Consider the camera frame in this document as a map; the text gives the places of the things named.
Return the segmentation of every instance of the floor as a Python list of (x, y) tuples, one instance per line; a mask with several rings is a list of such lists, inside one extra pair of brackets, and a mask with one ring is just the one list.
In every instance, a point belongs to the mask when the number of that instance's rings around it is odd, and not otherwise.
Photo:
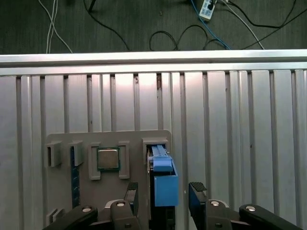
[[(202, 0), (194, 0), (200, 9)], [(42, 0), (52, 11), (52, 0)], [(90, 0), (85, 0), (87, 7)], [(233, 0), (255, 23), (279, 25), (290, 11), (293, 0)], [(306, 0), (297, 0), (290, 18), (307, 8)], [(149, 51), (150, 36), (160, 30), (169, 32), (175, 40), (189, 25), (201, 25), (189, 0), (97, 0), (93, 14), (114, 28), (127, 42), (131, 51)], [(266, 49), (307, 48), (307, 13), (263, 40)], [(255, 39), (234, 15), (218, 4), (208, 26), (232, 49), (242, 49)], [(37, 54), (46, 52), (49, 19), (37, 0), (0, 1), (0, 54)], [(56, 29), (74, 53), (125, 52), (123, 42), (110, 30), (97, 24), (85, 11), (83, 0), (59, 0)], [(252, 27), (262, 38), (269, 28)], [(204, 32), (197, 27), (182, 37), (180, 50), (202, 50)], [(174, 48), (165, 34), (152, 39), (153, 50)], [(223, 49), (210, 43), (206, 49)], [(260, 49), (254, 45), (251, 49)], [(68, 49), (53, 37), (52, 53), (68, 53)]]

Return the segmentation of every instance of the screw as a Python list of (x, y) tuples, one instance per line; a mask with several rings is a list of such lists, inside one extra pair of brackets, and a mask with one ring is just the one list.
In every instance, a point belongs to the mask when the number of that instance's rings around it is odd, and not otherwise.
[(256, 209), (253, 206), (246, 206), (246, 209), (251, 212), (256, 211)]
[(117, 206), (118, 206), (118, 207), (123, 207), (124, 205), (125, 205), (124, 202), (117, 203)]
[(212, 204), (213, 206), (219, 206), (219, 205), (220, 205), (220, 203), (217, 202), (217, 201), (212, 201), (211, 204)]
[(82, 212), (89, 212), (91, 211), (92, 209), (90, 207), (85, 207), (84, 209), (82, 209)]

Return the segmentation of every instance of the blue cable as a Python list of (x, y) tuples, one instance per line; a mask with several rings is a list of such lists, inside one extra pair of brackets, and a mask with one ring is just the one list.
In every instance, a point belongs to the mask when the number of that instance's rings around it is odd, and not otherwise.
[(197, 13), (197, 16), (199, 17), (200, 21), (201, 21), (202, 24), (207, 28), (207, 30), (209, 31), (209, 33), (210, 33), (216, 40), (218, 40), (222, 45), (224, 45), (227, 49), (231, 50), (231, 48), (230, 48), (225, 42), (223, 42), (221, 39), (219, 39), (219, 38), (210, 30), (210, 28), (207, 26), (207, 24), (203, 21), (203, 19), (200, 17), (200, 15), (199, 15), (199, 13), (198, 13), (198, 11), (197, 11), (197, 9), (196, 9), (196, 6), (195, 6), (193, 0), (191, 0), (191, 3), (192, 3), (192, 5), (193, 5), (193, 8), (194, 8), (195, 12)]

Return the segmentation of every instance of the blue component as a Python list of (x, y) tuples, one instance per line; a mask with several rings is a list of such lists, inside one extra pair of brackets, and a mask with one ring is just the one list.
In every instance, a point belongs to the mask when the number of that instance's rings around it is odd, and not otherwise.
[(74, 147), (71, 147), (71, 202), (72, 208), (80, 205), (79, 168), (75, 166)]
[(172, 158), (168, 156), (162, 145), (152, 146), (153, 150), (153, 171), (154, 172), (171, 172)]
[(156, 207), (177, 206), (179, 198), (178, 174), (171, 159), (171, 175), (154, 176), (154, 205)]

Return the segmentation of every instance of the power strip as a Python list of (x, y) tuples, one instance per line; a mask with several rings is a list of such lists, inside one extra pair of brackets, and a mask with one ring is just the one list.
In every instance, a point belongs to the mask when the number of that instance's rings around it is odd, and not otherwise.
[(216, 4), (217, 0), (204, 0), (200, 11), (200, 17), (205, 21), (210, 21)]

